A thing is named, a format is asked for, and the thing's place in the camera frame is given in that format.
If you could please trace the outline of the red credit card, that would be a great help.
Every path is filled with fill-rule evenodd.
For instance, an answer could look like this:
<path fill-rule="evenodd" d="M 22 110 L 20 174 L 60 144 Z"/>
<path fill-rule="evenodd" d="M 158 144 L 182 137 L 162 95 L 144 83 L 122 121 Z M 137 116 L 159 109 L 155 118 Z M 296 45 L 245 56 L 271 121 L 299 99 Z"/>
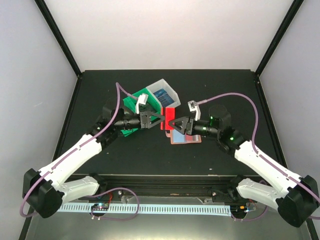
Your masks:
<path fill-rule="evenodd" d="M 162 107 L 161 115 L 164 116 L 164 121 L 160 123 L 160 129 L 170 131 L 174 128 L 169 125 L 169 122 L 175 119 L 176 111 L 174 107 Z"/>
<path fill-rule="evenodd" d="M 186 135 L 186 142 L 201 142 L 201 137 L 199 135 Z"/>

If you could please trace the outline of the pink leather card holder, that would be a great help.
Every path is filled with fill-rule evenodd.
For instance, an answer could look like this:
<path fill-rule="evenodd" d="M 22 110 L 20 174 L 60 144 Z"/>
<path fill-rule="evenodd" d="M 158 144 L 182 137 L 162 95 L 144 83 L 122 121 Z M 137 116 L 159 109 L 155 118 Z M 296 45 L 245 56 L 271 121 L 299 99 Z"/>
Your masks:
<path fill-rule="evenodd" d="M 176 130 L 166 130 L 165 135 L 167 138 L 170 139 L 170 143 L 172 145 L 182 145 L 182 144 L 198 144 L 202 142 L 186 142 L 186 135 L 187 134 L 181 134 L 177 132 Z"/>

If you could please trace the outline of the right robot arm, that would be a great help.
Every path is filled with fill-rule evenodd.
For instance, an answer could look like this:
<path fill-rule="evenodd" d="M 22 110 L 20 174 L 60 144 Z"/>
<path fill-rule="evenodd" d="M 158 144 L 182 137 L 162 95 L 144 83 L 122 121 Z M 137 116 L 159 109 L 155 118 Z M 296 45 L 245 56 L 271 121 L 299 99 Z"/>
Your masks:
<path fill-rule="evenodd" d="M 260 202 L 277 210 L 283 220 L 296 228 L 319 208 L 317 181 L 309 175 L 302 177 L 265 155 L 251 140 L 232 128 L 231 115 L 224 106 L 212 106 L 208 120 L 184 116 L 172 119 L 168 124 L 183 135 L 215 139 L 223 152 L 254 170 L 267 182 L 264 185 L 239 176 L 227 189 L 230 200 Z"/>

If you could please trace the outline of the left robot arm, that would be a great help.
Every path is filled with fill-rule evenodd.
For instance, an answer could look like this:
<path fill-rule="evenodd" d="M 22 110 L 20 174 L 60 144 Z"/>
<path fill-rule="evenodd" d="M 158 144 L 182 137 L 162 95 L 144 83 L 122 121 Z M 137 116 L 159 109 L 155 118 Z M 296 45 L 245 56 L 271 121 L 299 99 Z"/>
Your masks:
<path fill-rule="evenodd" d="M 117 107 L 102 114 L 80 140 L 59 158 L 39 170 L 29 169 L 23 176 L 23 204 L 29 204 L 36 214 L 48 218 L 65 203 L 82 197 L 103 199 L 107 184 L 98 174 L 67 182 L 84 163 L 111 145 L 122 130 L 150 129 L 165 117 L 152 111 L 125 113 Z"/>

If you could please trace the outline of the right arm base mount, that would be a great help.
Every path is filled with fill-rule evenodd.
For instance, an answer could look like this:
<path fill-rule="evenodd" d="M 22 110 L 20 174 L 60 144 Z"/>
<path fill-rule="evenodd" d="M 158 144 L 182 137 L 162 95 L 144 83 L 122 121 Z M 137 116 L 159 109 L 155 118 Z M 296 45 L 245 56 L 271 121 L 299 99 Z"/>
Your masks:
<path fill-rule="evenodd" d="M 249 199 L 240 196 L 235 184 L 216 185 L 210 188 L 213 199 L 225 200 L 228 203 L 248 203 Z"/>

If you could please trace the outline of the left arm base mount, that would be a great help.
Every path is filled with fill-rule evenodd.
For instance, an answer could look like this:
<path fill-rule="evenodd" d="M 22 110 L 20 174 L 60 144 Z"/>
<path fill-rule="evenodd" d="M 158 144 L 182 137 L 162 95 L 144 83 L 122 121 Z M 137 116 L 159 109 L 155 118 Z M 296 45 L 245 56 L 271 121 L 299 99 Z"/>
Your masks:
<path fill-rule="evenodd" d="M 108 188 L 107 180 L 96 173 L 90 174 L 87 179 L 92 190 L 90 189 L 88 193 L 84 193 L 81 198 L 97 199 L 105 195 L 112 195 L 115 191 L 120 191 L 121 193 L 127 191 L 125 187 Z"/>

